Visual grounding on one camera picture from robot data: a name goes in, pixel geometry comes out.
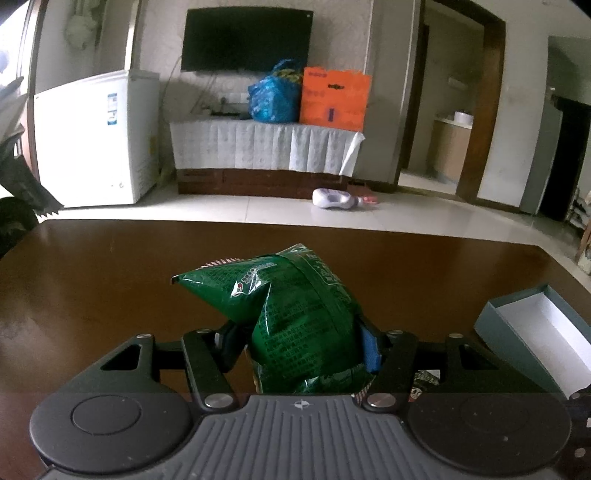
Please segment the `green snack bag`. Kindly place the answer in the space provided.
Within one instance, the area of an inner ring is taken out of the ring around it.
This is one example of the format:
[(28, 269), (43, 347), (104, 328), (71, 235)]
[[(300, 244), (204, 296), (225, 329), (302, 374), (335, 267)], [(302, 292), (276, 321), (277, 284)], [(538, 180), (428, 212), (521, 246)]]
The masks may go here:
[(218, 260), (173, 277), (221, 313), (213, 357), (228, 372), (249, 355), (262, 394), (356, 394), (372, 380), (363, 311), (314, 251), (286, 250)]

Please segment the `grey open cardboard box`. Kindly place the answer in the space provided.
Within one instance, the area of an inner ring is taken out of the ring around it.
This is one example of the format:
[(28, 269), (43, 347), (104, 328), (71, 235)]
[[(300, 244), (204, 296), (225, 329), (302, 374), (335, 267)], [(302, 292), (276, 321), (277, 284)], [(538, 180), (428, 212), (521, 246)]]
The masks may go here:
[(488, 301), (474, 329), (548, 392), (569, 398), (590, 386), (590, 325), (548, 284)]

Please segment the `purple white bottle on floor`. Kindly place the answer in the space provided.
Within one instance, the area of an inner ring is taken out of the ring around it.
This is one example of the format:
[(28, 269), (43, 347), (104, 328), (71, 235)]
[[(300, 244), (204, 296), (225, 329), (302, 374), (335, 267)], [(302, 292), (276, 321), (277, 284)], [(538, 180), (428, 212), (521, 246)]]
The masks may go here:
[(318, 188), (312, 192), (311, 202), (315, 207), (325, 210), (352, 210), (353, 208), (375, 206), (378, 203), (378, 198), (375, 196), (356, 196), (342, 190)]

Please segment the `white cloth covered cabinet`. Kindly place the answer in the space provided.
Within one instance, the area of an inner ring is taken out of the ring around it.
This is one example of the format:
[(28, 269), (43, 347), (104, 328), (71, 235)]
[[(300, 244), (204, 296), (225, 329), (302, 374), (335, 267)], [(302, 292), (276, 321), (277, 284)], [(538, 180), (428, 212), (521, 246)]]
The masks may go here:
[(198, 118), (169, 126), (181, 194), (310, 198), (346, 190), (365, 136), (302, 124)]

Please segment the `kitchen counter cabinet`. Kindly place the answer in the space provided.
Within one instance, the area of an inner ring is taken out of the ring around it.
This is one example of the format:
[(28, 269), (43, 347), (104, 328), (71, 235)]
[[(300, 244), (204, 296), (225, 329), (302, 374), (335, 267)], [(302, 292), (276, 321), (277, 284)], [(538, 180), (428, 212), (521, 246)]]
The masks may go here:
[(472, 126), (436, 117), (428, 153), (429, 165), (438, 177), (458, 184), (472, 134)]

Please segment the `white chest freezer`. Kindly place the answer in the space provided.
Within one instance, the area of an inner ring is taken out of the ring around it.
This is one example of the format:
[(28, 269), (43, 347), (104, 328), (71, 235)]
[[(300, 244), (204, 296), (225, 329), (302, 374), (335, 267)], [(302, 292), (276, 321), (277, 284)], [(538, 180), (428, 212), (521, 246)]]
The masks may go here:
[(158, 179), (159, 75), (120, 70), (34, 99), (41, 185), (66, 208), (133, 205)]

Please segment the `orange paper bag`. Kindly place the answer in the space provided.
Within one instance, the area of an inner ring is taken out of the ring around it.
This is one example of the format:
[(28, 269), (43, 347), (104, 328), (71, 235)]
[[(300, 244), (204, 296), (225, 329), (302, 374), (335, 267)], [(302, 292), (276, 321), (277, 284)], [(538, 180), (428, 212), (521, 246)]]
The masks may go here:
[(305, 67), (301, 124), (362, 132), (371, 83), (359, 71)]

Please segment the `blue plastic bag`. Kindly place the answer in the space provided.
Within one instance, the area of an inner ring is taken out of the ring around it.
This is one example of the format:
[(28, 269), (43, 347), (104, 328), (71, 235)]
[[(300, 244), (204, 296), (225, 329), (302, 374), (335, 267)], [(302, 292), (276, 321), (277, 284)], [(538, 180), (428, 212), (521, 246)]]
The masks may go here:
[(304, 69), (293, 59), (281, 60), (269, 75), (249, 86), (249, 115), (269, 124), (295, 123), (300, 118)]

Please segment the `black wall television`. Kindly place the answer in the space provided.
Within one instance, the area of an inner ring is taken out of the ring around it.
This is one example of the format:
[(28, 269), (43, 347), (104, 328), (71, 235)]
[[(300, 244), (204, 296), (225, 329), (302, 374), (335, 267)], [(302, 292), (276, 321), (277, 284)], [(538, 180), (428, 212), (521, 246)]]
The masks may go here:
[(270, 72), (308, 63), (314, 13), (281, 7), (232, 6), (187, 11), (183, 72)]

